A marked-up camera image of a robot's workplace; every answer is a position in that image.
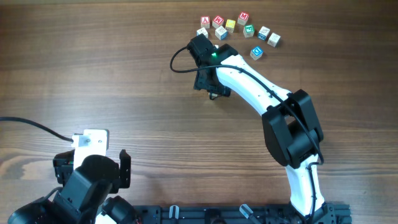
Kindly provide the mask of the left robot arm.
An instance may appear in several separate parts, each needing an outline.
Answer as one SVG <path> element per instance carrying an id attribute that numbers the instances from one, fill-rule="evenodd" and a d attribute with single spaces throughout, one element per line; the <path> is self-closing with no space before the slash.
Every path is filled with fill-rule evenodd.
<path id="1" fill-rule="evenodd" d="M 101 155 L 90 155 L 76 169 L 72 151 L 57 154 L 53 168 L 61 187 L 24 205 L 8 223 L 94 223 L 99 206 L 108 194 L 130 187 L 131 157 L 123 149 L 120 163 Z"/>

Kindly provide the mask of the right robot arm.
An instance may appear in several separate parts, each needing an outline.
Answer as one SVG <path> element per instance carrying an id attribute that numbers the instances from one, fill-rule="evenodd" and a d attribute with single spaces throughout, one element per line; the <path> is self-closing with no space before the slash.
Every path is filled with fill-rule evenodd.
<path id="1" fill-rule="evenodd" d="M 187 50 L 197 66 L 197 90 L 222 96 L 235 91 L 261 115 L 266 148 L 286 169 L 292 206 L 303 217 L 313 216 L 324 203 L 317 176 L 323 132 L 310 96 L 273 84 L 230 45 L 215 47 L 203 34 Z"/>

